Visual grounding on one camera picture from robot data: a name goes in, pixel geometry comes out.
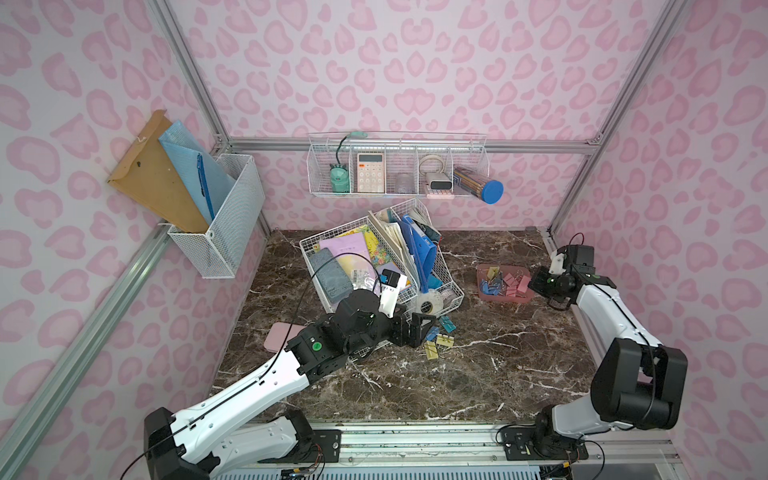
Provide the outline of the teal binder clip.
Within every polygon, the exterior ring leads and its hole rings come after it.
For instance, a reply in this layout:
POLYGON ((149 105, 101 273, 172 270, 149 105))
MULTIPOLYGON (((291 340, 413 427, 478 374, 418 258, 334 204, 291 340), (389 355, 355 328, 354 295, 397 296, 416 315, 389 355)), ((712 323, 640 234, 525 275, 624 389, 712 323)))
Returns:
POLYGON ((448 316, 441 316, 439 318, 440 324, 442 328, 447 333, 453 333, 456 330, 455 324, 451 321, 451 319, 448 316))

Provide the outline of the olive yellow binder clip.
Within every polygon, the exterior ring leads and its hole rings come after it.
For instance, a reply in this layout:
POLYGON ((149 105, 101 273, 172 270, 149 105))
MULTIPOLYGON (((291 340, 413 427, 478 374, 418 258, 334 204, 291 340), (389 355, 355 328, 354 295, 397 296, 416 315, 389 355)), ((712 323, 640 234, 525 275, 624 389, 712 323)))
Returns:
POLYGON ((496 279, 496 277, 500 273, 500 267, 499 266, 492 266, 487 271, 487 280, 489 282, 492 282, 496 279))

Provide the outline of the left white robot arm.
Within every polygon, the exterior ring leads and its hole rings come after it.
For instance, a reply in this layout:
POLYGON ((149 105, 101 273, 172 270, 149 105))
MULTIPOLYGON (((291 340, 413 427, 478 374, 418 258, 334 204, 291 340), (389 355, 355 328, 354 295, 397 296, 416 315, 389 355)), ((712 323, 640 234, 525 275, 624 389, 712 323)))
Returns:
POLYGON ((433 315, 408 313, 355 290, 335 312, 304 327, 251 374, 200 403, 171 412, 159 408, 144 420, 144 451, 152 479, 216 479, 248 464, 327 461, 334 451, 317 443, 298 410, 267 422, 253 418, 279 401, 372 353, 381 343, 420 347, 434 326, 433 315))

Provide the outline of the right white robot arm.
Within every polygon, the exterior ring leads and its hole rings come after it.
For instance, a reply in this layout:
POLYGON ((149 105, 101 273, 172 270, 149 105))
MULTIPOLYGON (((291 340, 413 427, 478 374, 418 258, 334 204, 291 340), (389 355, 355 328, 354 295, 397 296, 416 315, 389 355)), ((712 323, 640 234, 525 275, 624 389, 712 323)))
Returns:
POLYGON ((579 439, 614 429, 670 430, 678 422, 688 359, 664 345, 625 305, 614 282, 585 269, 534 270, 529 288, 557 306, 575 306, 605 347, 584 397, 551 408, 553 432, 579 439))

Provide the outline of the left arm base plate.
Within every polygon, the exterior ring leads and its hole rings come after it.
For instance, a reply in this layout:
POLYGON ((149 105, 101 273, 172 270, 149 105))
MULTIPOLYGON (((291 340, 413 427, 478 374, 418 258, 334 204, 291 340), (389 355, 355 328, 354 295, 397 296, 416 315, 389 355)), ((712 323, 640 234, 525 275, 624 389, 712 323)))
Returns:
POLYGON ((337 463, 340 457, 342 431, 338 429, 314 430, 310 440, 300 440, 282 457, 260 460, 260 464, 314 463, 319 455, 321 462, 337 463))

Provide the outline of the blue binder clip pair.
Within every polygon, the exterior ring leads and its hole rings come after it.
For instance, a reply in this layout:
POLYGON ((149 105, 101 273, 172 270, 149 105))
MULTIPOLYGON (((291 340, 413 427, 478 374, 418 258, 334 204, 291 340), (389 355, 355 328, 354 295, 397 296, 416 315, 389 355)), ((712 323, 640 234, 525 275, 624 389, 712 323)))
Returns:
POLYGON ((480 292, 486 296, 505 296, 506 287, 503 283, 492 284, 487 280, 482 280, 479 287, 480 292))

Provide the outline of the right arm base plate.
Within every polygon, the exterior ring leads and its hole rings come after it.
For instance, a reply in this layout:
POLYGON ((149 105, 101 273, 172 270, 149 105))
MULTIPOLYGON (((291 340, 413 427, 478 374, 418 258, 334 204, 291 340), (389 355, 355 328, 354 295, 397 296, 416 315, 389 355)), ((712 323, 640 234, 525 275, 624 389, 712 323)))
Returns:
POLYGON ((497 444, 504 449, 508 461, 568 461, 574 463, 587 460, 587 448, 575 439, 557 433, 540 433, 531 425, 506 425, 495 436, 497 444))

